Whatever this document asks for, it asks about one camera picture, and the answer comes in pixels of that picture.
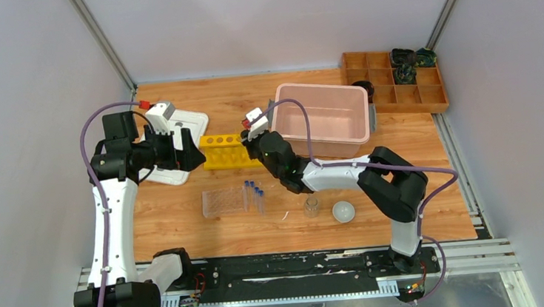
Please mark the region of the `yellow test tube rack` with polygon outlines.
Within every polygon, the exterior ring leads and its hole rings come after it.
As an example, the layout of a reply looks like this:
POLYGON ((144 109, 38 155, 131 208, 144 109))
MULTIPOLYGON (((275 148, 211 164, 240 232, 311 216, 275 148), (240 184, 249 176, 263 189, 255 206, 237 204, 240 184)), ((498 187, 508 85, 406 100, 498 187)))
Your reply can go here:
POLYGON ((257 159, 252 160, 241 144, 239 134, 203 135, 198 148, 204 153, 206 170, 247 169, 262 166, 257 159))

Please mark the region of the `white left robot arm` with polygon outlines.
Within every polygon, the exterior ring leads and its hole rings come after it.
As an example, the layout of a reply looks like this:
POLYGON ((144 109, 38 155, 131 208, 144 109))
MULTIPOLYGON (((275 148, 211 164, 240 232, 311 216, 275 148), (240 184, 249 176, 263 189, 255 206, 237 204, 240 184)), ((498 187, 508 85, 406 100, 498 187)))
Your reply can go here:
POLYGON ((95 250, 87 288, 73 296, 75 307, 161 307, 171 285, 184 290, 194 283, 195 269, 184 248, 156 253, 142 273, 133 253, 141 170, 189 172, 206 160, 188 128, 171 130, 174 111, 169 102, 152 105, 142 141, 133 111, 102 116, 105 137, 93 156, 83 157, 95 198, 95 250))

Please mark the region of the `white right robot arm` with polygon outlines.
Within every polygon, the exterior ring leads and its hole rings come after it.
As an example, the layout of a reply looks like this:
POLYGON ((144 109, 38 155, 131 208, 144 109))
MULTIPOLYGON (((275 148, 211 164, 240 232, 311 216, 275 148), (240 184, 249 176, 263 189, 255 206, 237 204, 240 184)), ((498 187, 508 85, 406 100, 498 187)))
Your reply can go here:
POLYGON ((258 160, 267 171, 295 194, 312 194, 345 189, 363 192, 392 222, 392 241, 386 265, 401 274, 412 272, 420 263, 418 207, 424 201, 428 177, 384 146, 355 159, 312 161, 292 151, 288 141, 268 130, 248 138, 240 133, 249 158, 258 160))

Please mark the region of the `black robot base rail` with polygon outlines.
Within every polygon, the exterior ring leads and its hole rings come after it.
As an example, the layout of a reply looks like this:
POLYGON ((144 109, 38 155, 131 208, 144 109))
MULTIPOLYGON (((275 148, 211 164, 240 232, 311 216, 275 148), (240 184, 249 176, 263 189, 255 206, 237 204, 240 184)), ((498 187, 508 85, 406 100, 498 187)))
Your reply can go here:
POLYGON ((428 280, 446 276, 440 250, 411 257, 388 247, 196 260, 193 274, 164 292, 161 307, 253 307, 395 297, 415 304, 428 280))

